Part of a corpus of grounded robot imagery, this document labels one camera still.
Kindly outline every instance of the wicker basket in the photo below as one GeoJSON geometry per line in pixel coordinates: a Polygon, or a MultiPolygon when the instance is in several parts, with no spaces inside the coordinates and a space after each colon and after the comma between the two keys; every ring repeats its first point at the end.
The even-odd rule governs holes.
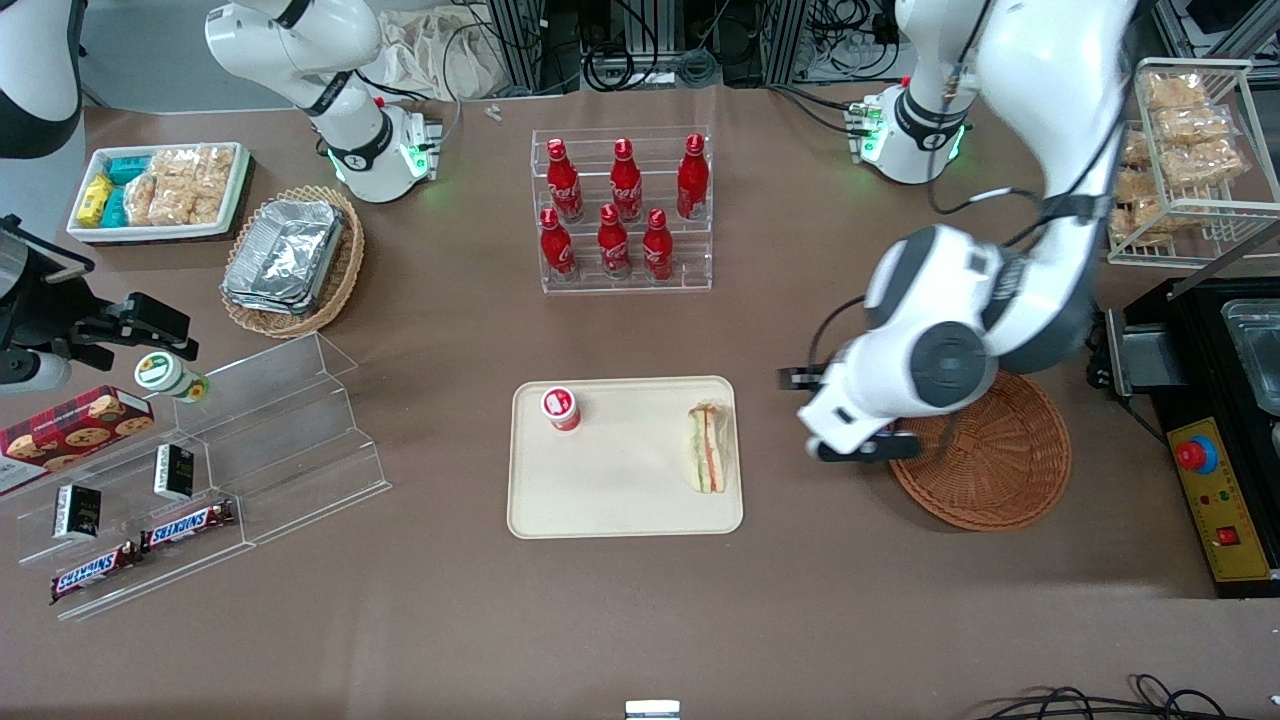
{"type": "MultiPolygon", "coordinates": [[[[351,202],[328,187],[307,186],[285,190],[268,202],[274,200],[301,200],[303,202],[324,200],[334,208],[339,208],[347,215],[346,225],[342,228],[342,237],[338,241],[340,245],[334,252],[333,263],[329,265],[329,275],[320,290],[319,307],[314,311],[306,315],[265,313],[262,310],[241,307],[228,300],[225,295],[223,296],[223,305],[237,325],[269,337],[288,340],[328,325],[342,311],[343,305],[347,304],[347,299],[351,297],[351,291],[356,287],[356,275],[360,274],[360,264],[365,259],[365,231],[360,227],[360,218],[356,217],[356,209],[351,206],[351,202]]],[[[248,234],[248,228],[265,206],[266,202],[259,206],[244,225],[241,227],[239,234],[236,236],[236,245],[232,246],[230,258],[227,259],[228,268],[236,260],[236,254],[239,252],[241,245],[244,242],[244,236],[248,234]]]]}
{"type": "Polygon", "coordinates": [[[968,530],[1025,528],[1053,509],[1071,475],[1071,443],[1057,407],[1030,380],[1000,373],[956,416],[909,418],[914,460],[890,462],[925,510],[968,530]]]}

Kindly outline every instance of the red bottle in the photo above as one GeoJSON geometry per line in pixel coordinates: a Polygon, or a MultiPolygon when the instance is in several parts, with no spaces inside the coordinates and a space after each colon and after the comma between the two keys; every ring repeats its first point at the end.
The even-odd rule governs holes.
{"type": "Polygon", "coordinates": [[[552,159],[547,168],[547,184],[552,188],[552,202],[559,210],[559,217],[566,223],[576,223],[582,219],[582,184],[577,181],[577,168],[568,159],[564,150],[564,141],[552,138],[547,141],[547,156],[552,159]]]}
{"type": "Polygon", "coordinates": [[[618,206],[618,217],[623,223],[640,219],[644,200],[640,197],[640,168],[631,158],[631,141],[622,137],[613,143],[613,170],[609,173],[613,186],[613,204],[618,206]]]}
{"type": "Polygon", "coordinates": [[[707,186],[712,172],[703,156],[705,149],[707,138],[695,132],[685,138],[685,159],[676,172],[676,213],[686,220],[701,220],[707,217],[707,186]]]}
{"type": "Polygon", "coordinates": [[[625,281],[631,277],[631,258],[627,256],[627,229],[618,223],[618,209],[612,202],[600,208],[600,260],[609,279],[625,281]]]}
{"type": "Polygon", "coordinates": [[[573,245],[568,231],[561,227],[556,210],[547,208],[539,217],[543,225],[543,258],[550,270],[552,281],[558,283],[577,279],[577,263],[573,260],[573,245]]]}
{"type": "Polygon", "coordinates": [[[675,242],[667,229],[667,214],[660,208],[649,210],[649,229],[644,232],[644,270],[649,282],[662,284],[671,279],[671,251],[675,242]]]}

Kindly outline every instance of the brown table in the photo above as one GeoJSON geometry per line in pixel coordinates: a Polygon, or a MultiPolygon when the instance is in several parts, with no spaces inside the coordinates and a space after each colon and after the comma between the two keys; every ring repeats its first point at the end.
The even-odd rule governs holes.
{"type": "MultiPolygon", "coordinates": [[[[1134,671],[1235,714],[1275,714],[1280,606],[1208,600],[1167,451],[1084,383],[1083,357],[1036,377],[1075,454],[1066,496],[1029,529],[956,532],[884,469],[805,456],[803,397],[776,391],[773,372],[803,361],[813,325],[861,292],[892,241],[934,222],[922,188],[852,167],[841,137],[763,91],[503,101],[500,124],[481,109],[466,108],[438,182],[358,205],[370,251],[326,331],[361,363],[356,416],[396,488],[84,623],[54,620],[46,577],[0,565],[6,716],[562,720],[676,697],[694,719],[959,719],[1033,685],[1129,697],[1134,671]],[[545,299],[530,132],[691,122],[716,132],[716,288],[545,299]],[[511,536],[516,387],[708,373],[737,391],[737,532],[511,536]]],[[[974,117],[943,201],[1034,187],[1029,154],[988,113],[974,117]]],[[[260,163],[255,205],[335,183],[297,111],[90,111],[88,127],[91,147],[244,142],[260,163]]],[[[1007,237],[1029,217],[1019,202],[952,219],[1007,237]]],[[[108,249],[92,282],[104,297],[140,290],[189,313],[197,368],[214,369],[271,345],[221,309],[227,249],[108,249]]],[[[1100,300],[1128,302],[1161,277],[1106,268],[1100,300]]],[[[831,342],[859,323],[837,323],[831,342]]],[[[127,387],[140,356],[120,351],[108,375],[79,369],[72,389],[127,387]]],[[[5,398],[0,420],[63,395],[5,398]]]]}

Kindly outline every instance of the white cloth bag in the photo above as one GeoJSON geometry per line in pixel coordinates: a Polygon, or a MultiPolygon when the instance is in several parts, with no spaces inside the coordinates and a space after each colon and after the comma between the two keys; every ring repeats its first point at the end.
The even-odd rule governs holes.
{"type": "Polygon", "coordinates": [[[383,85],[403,90],[430,90],[442,100],[475,100],[507,87],[507,70],[497,55],[500,41],[489,29],[489,8],[444,4],[422,10],[383,10],[378,22],[383,28],[383,85]],[[449,37],[461,28],[449,44],[449,37]],[[448,45],[448,63],[444,46],[448,45]],[[443,72],[448,70],[445,87],[443,72]]]}

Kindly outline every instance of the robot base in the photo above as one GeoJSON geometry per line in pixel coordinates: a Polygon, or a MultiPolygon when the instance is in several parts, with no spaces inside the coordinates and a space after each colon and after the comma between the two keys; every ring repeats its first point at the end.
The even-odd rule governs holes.
{"type": "Polygon", "coordinates": [[[329,152],[338,179],[366,202],[390,202],[415,184],[435,179],[440,159],[440,123],[428,123],[421,114],[406,113],[396,105],[387,105],[383,111],[392,120],[392,142],[367,170],[344,168],[329,152]]]}
{"type": "Polygon", "coordinates": [[[849,138],[849,150],[854,155],[855,163],[867,163],[878,169],[884,177],[902,184],[923,184],[942,174],[947,163],[955,160],[960,152],[960,138],[964,136],[964,126],[946,140],[938,133],[942,141],[934,150],[920,150],[915,138],[902,132],[896,117],[897,99],[905,88],[895,85],[879,95],[868,95],[860,105],[852,105],[845,111],[845,127],[850,132],[860,131],[869,135],[849,138]],[[933,159],[932,173],[929,172],[929,156],[933,159]]]}

